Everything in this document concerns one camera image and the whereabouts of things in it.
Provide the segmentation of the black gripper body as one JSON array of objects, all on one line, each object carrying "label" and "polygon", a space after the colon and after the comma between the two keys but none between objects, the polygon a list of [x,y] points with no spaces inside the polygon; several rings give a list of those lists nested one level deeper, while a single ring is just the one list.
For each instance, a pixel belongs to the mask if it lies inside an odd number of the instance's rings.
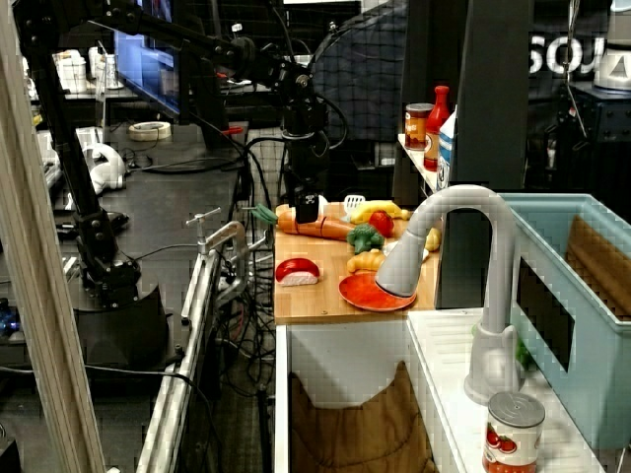
[{"label": "black gripper body", "polygon": [[329,140],[324,133],[301,137],[286,143],[289,162],[285,181],[289,197],[302,191],[322,193],[329,165]]}]

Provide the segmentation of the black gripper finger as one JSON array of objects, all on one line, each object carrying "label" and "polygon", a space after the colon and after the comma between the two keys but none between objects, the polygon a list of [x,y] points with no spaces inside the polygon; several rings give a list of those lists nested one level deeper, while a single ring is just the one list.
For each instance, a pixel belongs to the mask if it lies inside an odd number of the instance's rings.
[{"label": "black gripper finger", "polygon": [[319,213],[317,192],[308,187],[297,187],[295,189],[295,211],[298,224],[315,222]]}]

